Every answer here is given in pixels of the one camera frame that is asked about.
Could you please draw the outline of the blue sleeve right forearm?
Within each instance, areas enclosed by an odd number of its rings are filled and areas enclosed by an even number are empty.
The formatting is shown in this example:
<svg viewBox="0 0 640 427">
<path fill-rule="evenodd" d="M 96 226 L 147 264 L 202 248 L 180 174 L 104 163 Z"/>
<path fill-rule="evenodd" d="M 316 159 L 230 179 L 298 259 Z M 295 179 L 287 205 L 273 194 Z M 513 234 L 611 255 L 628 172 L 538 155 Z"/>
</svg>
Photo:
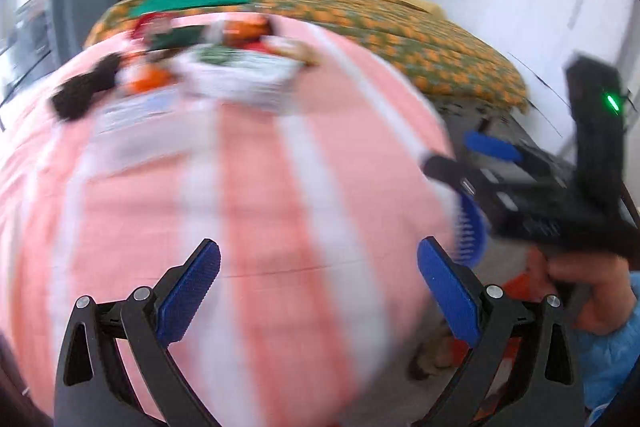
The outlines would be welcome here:
<svg viewBox="0 0 640 427">
<path fill-rule="evenodd" d="M 585 406 L 601 413 L 623 387 L 639 356 L 639 303 L 626 323 L 605 336 L 578 331 Z"/>
</svg>

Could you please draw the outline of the person's right hand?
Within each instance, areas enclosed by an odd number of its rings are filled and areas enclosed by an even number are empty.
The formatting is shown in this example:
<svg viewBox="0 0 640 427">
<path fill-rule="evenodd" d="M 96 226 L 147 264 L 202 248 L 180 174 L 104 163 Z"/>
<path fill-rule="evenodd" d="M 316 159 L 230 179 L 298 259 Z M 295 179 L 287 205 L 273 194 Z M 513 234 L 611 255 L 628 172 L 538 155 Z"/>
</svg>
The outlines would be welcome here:
<svg viewBox="0 0 640 427">
<path fill-rule="evenodd" d="M 574 325 L 594 335 L 608 335 L 631 317 L 637 297 L 626 259 L 608 253 L 569 253 L 547 258 L 538 248 L 527 253 L 530 293 L 535 300 L 559 296 L 559 283 L 585 288 Z"/>
</svg>

